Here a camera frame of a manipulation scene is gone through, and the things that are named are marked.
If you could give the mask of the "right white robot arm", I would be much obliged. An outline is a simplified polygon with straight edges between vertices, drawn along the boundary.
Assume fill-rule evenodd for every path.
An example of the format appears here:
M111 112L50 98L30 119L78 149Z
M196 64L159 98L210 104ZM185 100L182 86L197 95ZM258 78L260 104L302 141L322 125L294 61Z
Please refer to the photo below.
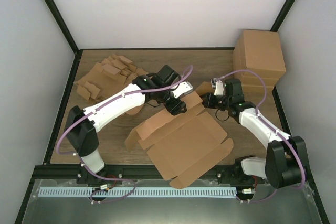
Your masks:
M246 101L239 79L203 82L196 92L205 108L228 112L230 118L251 132L266 149L265 158L245 156L236 159L235 181L244 184L256 176L275 189L304 185L311 175L304 140L277 128L252 102Z

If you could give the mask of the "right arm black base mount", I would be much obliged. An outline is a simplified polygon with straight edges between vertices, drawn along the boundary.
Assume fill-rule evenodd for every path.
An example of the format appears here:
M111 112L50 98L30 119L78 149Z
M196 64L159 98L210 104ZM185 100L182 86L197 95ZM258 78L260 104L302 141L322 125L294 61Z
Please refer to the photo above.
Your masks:
M236 158L231 165L217 165L215 167L217 181L219 184L230 184L231 186L252 186L257 182L263 182L263 179L256 176L250 176L243 173L241 161L255 156L243 156Z

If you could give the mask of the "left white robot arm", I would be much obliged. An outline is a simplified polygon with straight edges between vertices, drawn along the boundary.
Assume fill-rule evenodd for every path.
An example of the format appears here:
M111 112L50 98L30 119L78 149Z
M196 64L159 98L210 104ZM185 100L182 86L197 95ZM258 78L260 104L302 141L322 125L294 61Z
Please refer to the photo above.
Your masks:
M175 72L168 77L158 73L138 76L119 93L96 105L83 110L77 106L72 108L63 137L69 140L81 162L90 170L88 176L95 184L102 184L107 178L105 163L98 151L97 133L112 120L151 100L164 105L173 116L186 112L186 104L180 97L193 87L185 78L174 83L177 77Z

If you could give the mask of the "brown cardboard box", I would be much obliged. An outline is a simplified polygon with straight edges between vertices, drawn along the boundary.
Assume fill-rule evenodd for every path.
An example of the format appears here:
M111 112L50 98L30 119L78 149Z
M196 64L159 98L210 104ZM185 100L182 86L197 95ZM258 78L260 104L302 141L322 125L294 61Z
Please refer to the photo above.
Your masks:
M173 116L163 109L132 129L125 140L128 151L139 144L171 187L183 189L226 158L234 142L205 111L201 93L182 98L185 113Z

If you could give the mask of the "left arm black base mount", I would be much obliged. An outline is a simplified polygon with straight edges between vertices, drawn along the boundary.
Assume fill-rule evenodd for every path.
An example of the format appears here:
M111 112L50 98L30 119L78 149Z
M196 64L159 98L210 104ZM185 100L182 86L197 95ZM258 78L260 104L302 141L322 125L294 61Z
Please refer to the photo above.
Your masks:
M98 176L105 178L123 178L124 167L119 165L105 165L105 167L97 173ZM81 177L77 178L77 184L102 185L102 184L121 184L120 181L103 180L90 174L84 167L79 170Z

